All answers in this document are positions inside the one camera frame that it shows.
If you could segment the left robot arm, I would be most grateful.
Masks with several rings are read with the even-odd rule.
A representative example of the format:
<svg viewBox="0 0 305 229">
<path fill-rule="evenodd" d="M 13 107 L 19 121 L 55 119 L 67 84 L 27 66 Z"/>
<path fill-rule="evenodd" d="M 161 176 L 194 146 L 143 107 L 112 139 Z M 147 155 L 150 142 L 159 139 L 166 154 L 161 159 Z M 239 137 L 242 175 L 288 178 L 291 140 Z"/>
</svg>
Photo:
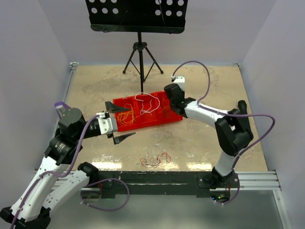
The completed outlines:
<svg viewBox="0 0 305 229">
<path fill-rule="evenodd" d="M 83 187 L 100 186 L 99 170 L 88 162 L 71 170 L 86 138 L 105 135 L 119 144 L 130 134 L 114 136 L 117 121 L 111 114 L 127 112 L 129 108 L 105 102 L 105 110 L 85 120 L 78 108 L 64 102 L 55 103 L 59 116 L 55 136 L 47 147 L 42 162 L 22 196 L 10 207 L 3 208 L 0 217 L 12 229 L 45 229 L 51 214 L 71 195 Z"/>
</svg>

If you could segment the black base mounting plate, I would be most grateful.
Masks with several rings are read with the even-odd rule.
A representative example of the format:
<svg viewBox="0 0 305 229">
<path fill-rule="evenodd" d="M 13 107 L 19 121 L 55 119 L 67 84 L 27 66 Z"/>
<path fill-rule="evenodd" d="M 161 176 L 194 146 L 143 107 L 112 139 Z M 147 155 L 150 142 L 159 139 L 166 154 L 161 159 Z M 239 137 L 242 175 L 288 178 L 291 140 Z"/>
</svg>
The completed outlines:
<svg viewBox="0 0 305 229">
<path fill-rule="evenodd" d="M 209 198 L 212 191 L 236 189 L 237 174 L 216 181 L 211 171 L 99 171 L 92 175 L 87 188 L 102 192 L 102 198 L 130 195 L 187 195 Z"/>
</svg>

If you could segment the red three-compartment bin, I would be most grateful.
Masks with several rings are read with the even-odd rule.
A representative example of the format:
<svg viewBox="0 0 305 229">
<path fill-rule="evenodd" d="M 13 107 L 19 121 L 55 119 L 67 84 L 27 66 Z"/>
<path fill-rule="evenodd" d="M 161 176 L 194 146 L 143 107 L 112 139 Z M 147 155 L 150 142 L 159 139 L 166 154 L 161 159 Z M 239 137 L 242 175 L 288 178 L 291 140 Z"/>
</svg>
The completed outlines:
<svg viewBox="0 0 305 229">
<path fill-rule="evenodd" d="M 112 102 L 129 112 L 115 114 L 119 132 L 175 123 L 183 120 L 170 108 L 164 91 L 138 93 L 133 96 L 115 98 Z"/>
</svg>

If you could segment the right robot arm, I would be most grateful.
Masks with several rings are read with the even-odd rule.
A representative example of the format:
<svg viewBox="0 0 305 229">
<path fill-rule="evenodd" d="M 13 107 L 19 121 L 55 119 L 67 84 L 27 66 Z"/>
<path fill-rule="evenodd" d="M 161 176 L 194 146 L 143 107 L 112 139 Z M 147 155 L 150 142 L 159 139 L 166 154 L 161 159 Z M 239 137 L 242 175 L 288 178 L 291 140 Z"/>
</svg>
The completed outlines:
<svg viewBox="0 0 305 229">
<path fill-rule="evenodd" d="M 185 98 L 184 91 L 178 84 L 164 87 L 170 108 L 177 115 L 207 124 L 216 130 L 222 150 L 217 164 L 212 169 L 212 181 L 217 187 L 224 187 L 229 182 L 237 155 L 245 149 L 254 136 L 247 115 L 247 104 L 238 102 L 238 108 L 231 111 L 215 111 L 209 106 L 198 103 L 193 98 Z"/>
</svg>

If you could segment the black microphone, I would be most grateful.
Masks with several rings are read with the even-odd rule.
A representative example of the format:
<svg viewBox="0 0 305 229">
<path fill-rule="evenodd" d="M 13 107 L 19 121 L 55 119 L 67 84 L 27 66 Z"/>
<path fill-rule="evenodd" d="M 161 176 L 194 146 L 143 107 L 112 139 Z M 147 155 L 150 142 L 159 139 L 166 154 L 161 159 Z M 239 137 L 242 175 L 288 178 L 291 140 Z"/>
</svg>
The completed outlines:
<svg viewBox="0 0 305 229">
<path fill-rule="evenodd" d="M 245 100 L 238 101 L 238 109 L 240 110 L 240 113 L 243 115 L 247 114 L 247 103 Z"/>
</svg>

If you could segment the black music stand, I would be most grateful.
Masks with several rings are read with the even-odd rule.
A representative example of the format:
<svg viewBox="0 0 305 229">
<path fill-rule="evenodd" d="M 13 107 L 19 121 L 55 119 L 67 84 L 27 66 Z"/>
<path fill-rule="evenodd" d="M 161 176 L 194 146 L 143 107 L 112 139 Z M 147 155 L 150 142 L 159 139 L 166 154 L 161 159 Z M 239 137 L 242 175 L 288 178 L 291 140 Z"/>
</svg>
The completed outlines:
<svg viewBox="0 0 305 229">
<path fill-rule="evenodd" d="M 184 32 L 188 0 L 88 0 L 86 6 L 93 31 L 137 33 L 132 52 L 139 54 L 137 72 L 143 84 L 148 77 L 144 73 L 143 51 L 148 47 L 142 34 Z"/>
</svg>

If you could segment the purple metronome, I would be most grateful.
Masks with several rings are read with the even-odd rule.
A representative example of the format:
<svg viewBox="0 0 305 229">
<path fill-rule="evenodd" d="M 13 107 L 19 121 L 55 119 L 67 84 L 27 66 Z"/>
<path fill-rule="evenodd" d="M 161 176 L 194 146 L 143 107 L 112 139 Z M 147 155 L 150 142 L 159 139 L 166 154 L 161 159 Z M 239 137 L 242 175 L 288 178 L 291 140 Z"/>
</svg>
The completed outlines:
<svg viewBox="0 0 305 229">
<path fill-rule="evenodd" d="M 66 103 L 64 103 L 64 102 L 62 102 L 62 101 L 56 102 L 56 103 L 54 104 L 54 107 L 55 107 L 55 110 L 56 110 L 56 112 L 57 112 L 57 114 L 58 114 L 58 116 L 59 116 L 60 119 L 63 118 L 63 114 L 64 114 L 65 111 L 71 109 L 70 106 L 68 106 Z"/>
</svg>

